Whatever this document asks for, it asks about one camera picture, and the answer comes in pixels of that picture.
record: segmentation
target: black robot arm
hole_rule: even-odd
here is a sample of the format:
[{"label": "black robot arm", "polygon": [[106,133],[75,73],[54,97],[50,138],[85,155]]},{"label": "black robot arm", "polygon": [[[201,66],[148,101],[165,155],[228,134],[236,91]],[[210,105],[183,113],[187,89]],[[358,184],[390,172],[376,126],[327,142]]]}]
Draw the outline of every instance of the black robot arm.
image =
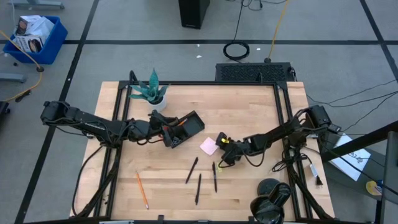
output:
[{"label": "black robot arm", "polygon": [[242,156],[256,156],[264,153],[271,147],[273,142],[287,137],[289,145],[292,147],[303,147],[309,134],[318,134],[325,131],[338,133],[340,127],[331,123],[330,118],[323,106],[311,106],[299,110],[292,119],[274,128],[265,134],[255,134],[248,136],[243,141],[234,141],[227,138],[224,133],[219,133],[216,145],[225,153],[221,156],[222,161],[233,166],[235,161]]},{"label": "black robot arm", "polygon": [[117,147],[124,140],[145,144],[158,135],[161,135],[168,147],[172,144],[172,139],[183,131],[178,126],[178,118],[162,116],[156,110],[149,114],[149,122],[135,119],[110,121],[81,111],[64,101],[46,101],[44,106],[40,116],[44,125],[73,127],[85,135],[96,137],[102,146],[111,148]]}]

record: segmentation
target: blue bin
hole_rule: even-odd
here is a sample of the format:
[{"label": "blue bin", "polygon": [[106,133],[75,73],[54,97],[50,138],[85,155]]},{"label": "blue bin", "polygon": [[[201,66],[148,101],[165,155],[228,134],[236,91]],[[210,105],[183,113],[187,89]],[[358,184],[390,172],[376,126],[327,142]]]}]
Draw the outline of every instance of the blue bin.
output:
[{"label": "blue bin", "polygon": [[[54,27],[51,30],[49,37],[47,38],[42,50],[39,53],[28,53],[34,60],[39,64],[51,65],[53,64],[58,52],[61,49],[63,41],[67,37],[68,31],[62,25],[60,18],[57,16],[46,16],[51,22],[54,23]],[[9,41],[2,49],[3,52],[11,54],[15,59],[22,63],[33,63],[29,57],[19,51]]]}]

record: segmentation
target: wooden table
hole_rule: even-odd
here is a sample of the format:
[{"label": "wooden table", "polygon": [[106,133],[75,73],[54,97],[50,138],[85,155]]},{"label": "wooden table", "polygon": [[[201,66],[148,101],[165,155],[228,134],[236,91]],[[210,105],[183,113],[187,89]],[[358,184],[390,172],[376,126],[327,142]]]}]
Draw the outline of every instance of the wooden table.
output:
[{"label": "wooden table", "polygon": [[[103,82],[99,93],[95,115],[111,119],[118,82]],[[308,106],[303,83],[288,83],[293,114]],[[284,106],[284,119],[287,115]],[[212,156],[205,154],[199,145],[207,138],[216,139],[224,132],[233,139],[242,139],[256,133],[266,133],[279,125],[275,108],[275,97],[271,86],[183,86],[172,85],[167,90],[165,116],[181,117],[195,110],[205,123],[205,129],[175,149],[165,147],[161,142],[138,146],[125,141],[116,185],[112,219],[156,220],[165,215],[166,220],[228,220],[247,221],[251,216],[250,202],[256,198],[257,185],[262,179],[275,178],[289,183],[287,171],[271,172],[272,166],[281,160],[282,143],[275,142],[265,153],[262,166],[253,167],[245,158],[234,167],[223,169],[217,175],[218,192],[214,190],[211,165],[221,160],[223,151]],[[128,118],[149,120],[149,105],[143,100],[131,100]],[[309,139],[308,147],[318,150],[316,140]],[[98,141],[88,140],[85,159],[98,148]],[[76,196],[76,209],[80,211],[98,188],[104,160],[103,149],[89,163],[82,175]],[[325,211],[334,216],[329,190],[320,156],[308,149],[302,149],[311,158],[324,183],[315,185],[315,178],[309,162],[303,161],[309,191]],[[188,184],[185,179],[195,158],[198,164]],[[261,155],[250,157],[258,163]],[[135,170],[139,172],[149,210],[146,210]],[[195,195],[199,174],[202,176],[199,203]],[[301,216],[305,217],[302,194],[297,188]],[[104,195],[103,204],[107,203]],[[294,221],[292,201],[284,205],[285,220]]]}]

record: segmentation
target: pink sticky note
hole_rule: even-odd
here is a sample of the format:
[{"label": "pink sticky note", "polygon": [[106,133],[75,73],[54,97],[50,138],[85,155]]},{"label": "pink sticky note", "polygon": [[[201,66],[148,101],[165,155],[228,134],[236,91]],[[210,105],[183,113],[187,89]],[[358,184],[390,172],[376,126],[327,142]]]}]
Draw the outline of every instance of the pink sticky note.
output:
[{"label": "pink sticky note", "polygon": [[211,138],[207,137],[206,140],[200,145],[200,148],[209,156],[217,150],[216,142]]}]

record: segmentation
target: yellow cable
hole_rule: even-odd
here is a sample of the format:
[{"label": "yellow cable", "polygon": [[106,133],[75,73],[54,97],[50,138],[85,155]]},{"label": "yellow cable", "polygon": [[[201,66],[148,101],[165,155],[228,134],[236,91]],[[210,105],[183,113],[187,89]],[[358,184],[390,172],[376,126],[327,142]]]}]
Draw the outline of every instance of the yellow cable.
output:
[{"label": "yellow cable", "polygon": [[[29,57],[29,58],[36,64],[37,68],[40,68],[40,65],[39,65],[29,54],[27,54],[26,52],[24,52],[16,43],[14,43],[2,30],[0,30],[0,34],[3,35],[7,40],[9,40],[18,50],[20,50],[20,51],[21,51],[22,53],[24,53],[27,57]],[[36,83],[35,85],[33,85],[32,87],[28,88],[27,90],[22,91],[22,92],[18,93],[17,95],[15,95],[15,96],[13,96],[13,97],[11,97],[11,98],[8,98],[8,99],[6,99],[6,100],[4,100],[4,101],[5,101],[5,102],[11,101],[11,100],[13,100],[13,99],[15,99],[15,98],[21,96],[22,94],[24,94],[26,91],[33,90],[33,89],[36,88],[36,87],[39,85],[39,83],[42,81],[42,77],[43,77],[43,73],[40,72],[39,80],[37,81],[37,83]]]},{"label": "yellow cable", "polygon": [[272,53],[272,50],[274,49],[274,43],[275,43],[275,39],[276,39],[276,34],[278,33],[279,24],[282,21],[282,18],[284,17],[284,15],[285,15],[285,11],[286,11],[288,3],[289,3],[289,0],[286,0],[285,6],[284,6],[284,10],[282,10],[282,14],[280,15],[279,20],[278,20],[278,24],[276,25],[274,38],[272,38],[271,50],[269,51],[268,58],[271,58],[271,53]]}]

